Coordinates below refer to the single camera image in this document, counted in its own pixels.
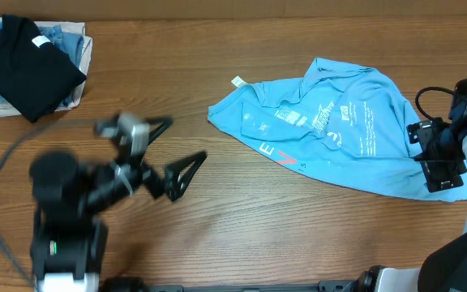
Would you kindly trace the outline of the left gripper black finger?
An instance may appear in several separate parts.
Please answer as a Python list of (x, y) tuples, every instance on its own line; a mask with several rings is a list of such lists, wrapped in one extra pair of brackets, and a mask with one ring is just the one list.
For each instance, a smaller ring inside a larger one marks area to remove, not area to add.
[(171, 201), (176, 201), (184, 195), (207, 156), (206, 151), (196, 152), (165, 167), (165, 194)]
[(149, 132), (149, 144), (154, 142), (161, 134), (171, 127), (174, 122), (173, 118), (170, 116), (145, 118), (144, 121), (148, 123), (150, 127), (154, 126)]

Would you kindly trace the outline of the light blue t-shirt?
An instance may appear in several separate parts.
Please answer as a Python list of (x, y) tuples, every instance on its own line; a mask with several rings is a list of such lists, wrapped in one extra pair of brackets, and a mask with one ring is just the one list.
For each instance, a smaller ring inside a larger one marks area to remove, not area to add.
[(289, 170), (402, 199), (467, 199), (466, 186), (428, 190), (407, 132), (419, 117), (375, 68), (316, 58), (300, 78), (234, 84), (208, 121)]

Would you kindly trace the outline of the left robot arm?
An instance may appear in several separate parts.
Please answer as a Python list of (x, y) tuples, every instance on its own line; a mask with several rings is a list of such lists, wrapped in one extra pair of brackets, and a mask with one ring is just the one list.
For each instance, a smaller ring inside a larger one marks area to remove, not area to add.
[(205, 151), (165, 166), (160, 176), (145, 160), (149, 145), (173, 123), (170, 117), (140, 119), (129, 113), (96, 122), (97, 135), (109, 139), (118, 155), (107, 164), (79, 161), (56, 150), (31, 164), (36, 201), (30, 256), (38, 291), (97, 291), (108, 226), (98, 214), (146, 187), (153, 198), (181, 198)]

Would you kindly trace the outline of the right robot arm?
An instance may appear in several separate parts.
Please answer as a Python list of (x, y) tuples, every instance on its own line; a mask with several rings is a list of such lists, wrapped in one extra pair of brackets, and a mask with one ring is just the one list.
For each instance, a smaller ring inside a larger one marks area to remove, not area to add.
[[(414, 159), (422, 165), (430, 192), (462, 186), (467, 175), (467, 79), (449, 90), (452, 104), (448, 120), (426, 116), (407, 127), (409, 141), (420, 144)], [(346, 291), (450, 292), (467, 291), (467, 214), (462, 235), (430, 254), (419, 268), (373, 266)]]

